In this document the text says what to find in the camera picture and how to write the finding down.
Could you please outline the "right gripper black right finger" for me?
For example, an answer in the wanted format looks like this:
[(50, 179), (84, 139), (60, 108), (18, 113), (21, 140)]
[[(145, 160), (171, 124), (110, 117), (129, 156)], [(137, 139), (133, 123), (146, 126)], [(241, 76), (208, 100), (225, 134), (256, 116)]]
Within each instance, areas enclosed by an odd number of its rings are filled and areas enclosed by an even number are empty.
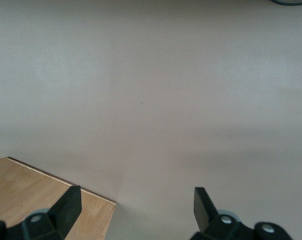
[(219, 213), (203, 187), (194, 189), (194, 216), (199, 227), (192, 240), (291, 240), (281, 226), (258, 222), (245, 226), (228, 211)]

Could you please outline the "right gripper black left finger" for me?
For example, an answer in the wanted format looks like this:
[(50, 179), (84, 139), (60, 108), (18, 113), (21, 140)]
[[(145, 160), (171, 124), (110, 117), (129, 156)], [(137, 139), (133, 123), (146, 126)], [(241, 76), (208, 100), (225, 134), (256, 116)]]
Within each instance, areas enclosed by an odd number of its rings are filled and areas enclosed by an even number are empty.
[(12, 227), (0, 220), (0, 240), (64, 240), (81, 210), (81, 188), (70, 186), (51, 208), (35, 210)]

